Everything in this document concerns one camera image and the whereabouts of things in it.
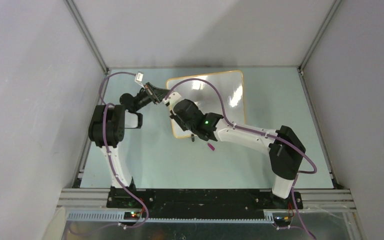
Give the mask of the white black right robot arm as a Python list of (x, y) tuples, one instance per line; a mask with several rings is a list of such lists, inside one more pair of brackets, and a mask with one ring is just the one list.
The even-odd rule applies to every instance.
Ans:
[(304, 146), (287, 126), (279, 130), (263, 130), (251, 126), (228, 123), (217, 113), (203, 113), (191, 100), (169, 96), (165, 104), (171, 107), (170, 118), (183, 130), (203, 141), (238, 144), (269, 157), (275, 175), (271, 189), (271, 204), (284, 209), (291, 202), (290, 192), (303, 160)]

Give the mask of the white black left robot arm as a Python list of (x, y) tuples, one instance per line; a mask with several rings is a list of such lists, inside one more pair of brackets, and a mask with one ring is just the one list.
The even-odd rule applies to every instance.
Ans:
[(130, 187), (133, 176), (122, 155), (121, 143), (126, 129), (140, 129), (143, 114), (139, 112), (150, 103), (161, 103), (169, 90), (145, 83), (136, 95), (124, 93), (119, 104), (96, 105), (88, 127), (88, 138), (103, 153), (111, 176), (111, 186), (116, 189)]

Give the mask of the magenta marker cap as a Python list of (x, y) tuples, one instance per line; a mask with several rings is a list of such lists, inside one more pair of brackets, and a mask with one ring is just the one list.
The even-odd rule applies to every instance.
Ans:
[(215, 150), (215, 147), (214, 147), (211, 143), (207, 143), (207, 146), (208, 146), (212, 151)]

